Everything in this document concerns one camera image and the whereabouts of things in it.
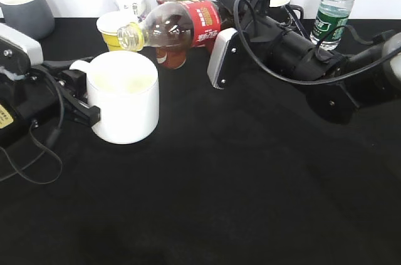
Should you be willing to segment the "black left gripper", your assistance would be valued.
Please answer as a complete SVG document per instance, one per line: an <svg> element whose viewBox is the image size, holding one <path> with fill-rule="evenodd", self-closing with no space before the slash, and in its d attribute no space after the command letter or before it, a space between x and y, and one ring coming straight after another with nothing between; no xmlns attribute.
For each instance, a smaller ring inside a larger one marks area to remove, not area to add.
<svg viewBox="0 0 401 265"><path fill-rule="evenodd" d="M45 60L42 65L32 66L24 75L13 73L1 66L1 146L7 148L23 138L33 120L44 124L60 114L60 99L55 86L40 68L47 71L53 79L77 61ZM66 104L67 118L72 122L93 127L100 119L100 108L89 106L73 97L58 83L63 102Z"/></svg>

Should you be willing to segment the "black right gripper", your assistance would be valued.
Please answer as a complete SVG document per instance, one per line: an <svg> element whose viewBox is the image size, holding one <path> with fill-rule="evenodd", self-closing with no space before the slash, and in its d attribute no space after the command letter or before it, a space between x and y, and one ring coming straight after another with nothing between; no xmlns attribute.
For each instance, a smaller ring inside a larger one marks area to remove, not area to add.
<svg viewBox="0 0 401 265"><path fill-rule="evenodd" d="M235 1L213 0L221 19L234 19ZM327 82L346 63L346 56L317 48L270 17L253 18L250 13L244 16L246 28L242 35L263 68L277 78L289 82Z"/></svg>

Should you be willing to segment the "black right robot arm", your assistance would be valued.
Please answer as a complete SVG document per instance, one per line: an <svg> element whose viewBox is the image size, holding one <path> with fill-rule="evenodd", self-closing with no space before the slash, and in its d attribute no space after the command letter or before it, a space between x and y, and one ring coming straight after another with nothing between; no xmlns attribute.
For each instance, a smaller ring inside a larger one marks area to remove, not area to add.
<svg viewBox="0 0 401 265"><path fill-rule="evenodd" d="M326 51L304 36L301 7L270 0L215 0L234 17L219 33L207 73L214 88L258 67L302 92L310 108L347 123L361 108L400 98L400 35L382 33L356 55Z"/></svg>

